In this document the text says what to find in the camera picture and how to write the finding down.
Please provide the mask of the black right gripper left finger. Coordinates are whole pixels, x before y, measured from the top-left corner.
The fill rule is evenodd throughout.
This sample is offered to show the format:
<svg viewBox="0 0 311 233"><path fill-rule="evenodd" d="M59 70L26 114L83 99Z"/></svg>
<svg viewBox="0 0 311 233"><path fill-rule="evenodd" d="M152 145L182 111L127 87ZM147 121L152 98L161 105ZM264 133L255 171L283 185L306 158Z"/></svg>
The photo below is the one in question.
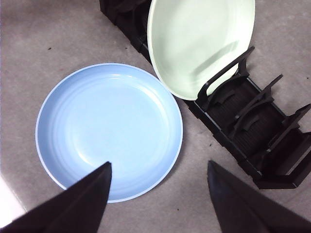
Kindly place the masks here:
<svg viewBox="0 0 311 233"><path fill-rule="evenodd" d="M108 201L112 165L104 163L67 190L1 228L2 233L95 233Z"/></svg>

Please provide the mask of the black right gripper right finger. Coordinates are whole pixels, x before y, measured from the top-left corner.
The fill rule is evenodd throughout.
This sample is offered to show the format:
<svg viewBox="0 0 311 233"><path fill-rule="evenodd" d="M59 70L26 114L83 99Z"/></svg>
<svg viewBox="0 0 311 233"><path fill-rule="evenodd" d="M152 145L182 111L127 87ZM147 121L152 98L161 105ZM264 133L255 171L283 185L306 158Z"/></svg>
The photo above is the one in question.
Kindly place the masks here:
<svg viewBox="0 0 311 233"><path fill-rule="evenodd" d="M215 161L207 163L207 183L224 233L309 233L310 221L267 198Z"/></svg>

